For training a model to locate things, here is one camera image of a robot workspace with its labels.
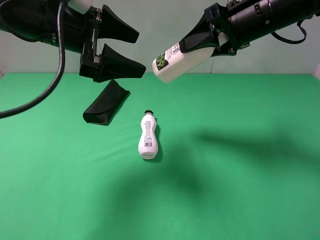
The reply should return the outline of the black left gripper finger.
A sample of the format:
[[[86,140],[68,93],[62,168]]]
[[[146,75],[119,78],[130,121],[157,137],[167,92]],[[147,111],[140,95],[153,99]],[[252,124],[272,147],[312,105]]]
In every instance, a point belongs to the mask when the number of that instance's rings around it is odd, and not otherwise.
[[[119,54],[107,44],[104,44],[100,55],[99,80],[109,81],[124,78],[141,78],[146,67],[134,60]]]
[[[132,44],[137,42],[140,33],[121,20],[107,5],[102,6],[100,16],[100,39],[114,39]]]

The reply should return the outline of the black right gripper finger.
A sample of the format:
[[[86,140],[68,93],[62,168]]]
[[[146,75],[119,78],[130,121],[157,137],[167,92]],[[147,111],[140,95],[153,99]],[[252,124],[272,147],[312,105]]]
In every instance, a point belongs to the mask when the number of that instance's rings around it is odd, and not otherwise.
[[[188,34],[193,34],[193,33],[197,33],[197,32],[205,32],[205,31],[213,31],[215,33],[215,26],[212,23],[207,22],[206,15],[203,14],[201,19],[199,20],[199,22],[195,25],[195,27]]]
[[[219,47],[218,34],[213,30],[200,31],[188,34],[179,42],[179,48],[182,53],[190,53],[203,48]]]

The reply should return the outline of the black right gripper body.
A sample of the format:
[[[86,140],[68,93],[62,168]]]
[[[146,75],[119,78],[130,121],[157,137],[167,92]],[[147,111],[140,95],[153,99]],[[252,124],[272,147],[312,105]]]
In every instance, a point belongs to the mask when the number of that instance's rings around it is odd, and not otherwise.
[[[218,3],[204,10],[213,35],[219,37],[214,56],[235,56],[250,42],[275,31],[271,0],[231,0],[226,6]]]

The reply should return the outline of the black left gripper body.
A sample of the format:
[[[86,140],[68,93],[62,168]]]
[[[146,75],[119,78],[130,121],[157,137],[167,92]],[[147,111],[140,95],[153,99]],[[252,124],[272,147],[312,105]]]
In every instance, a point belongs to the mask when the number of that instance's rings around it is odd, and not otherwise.
[[[102,83],[101,56],[97,54],[98,33],[100,25],[101,10],[91,6],[83,17],[83,46],[80,56],[79,75],[90,78],[95,83]]]

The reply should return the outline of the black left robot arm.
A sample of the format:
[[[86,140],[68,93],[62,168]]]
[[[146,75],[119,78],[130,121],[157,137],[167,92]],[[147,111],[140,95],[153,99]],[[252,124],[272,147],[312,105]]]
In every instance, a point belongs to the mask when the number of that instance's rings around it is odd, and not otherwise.
[[[57,47],[58,0],[2,0],[0,29],[12,28],[28,39]],[[68,1],[63,16],[64,47],[80,54],[79,75],[96,83],[113,79],[141,78],[146,67],[114,51],[107,44],[97,54],[99,39],[135,43],[139,32],[121,20],[107,5],[92,1]]]

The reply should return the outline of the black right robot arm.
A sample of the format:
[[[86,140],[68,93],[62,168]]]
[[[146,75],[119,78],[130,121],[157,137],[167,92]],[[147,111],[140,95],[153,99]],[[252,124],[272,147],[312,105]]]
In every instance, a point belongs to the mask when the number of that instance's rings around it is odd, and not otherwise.
[[[235,56],[250,42],[268,34],[291,44],[275,32],[320,15],[318,0],[232,0],[204,10],[196,26],[180,42],[182,53],[213,47],[212,56]]]

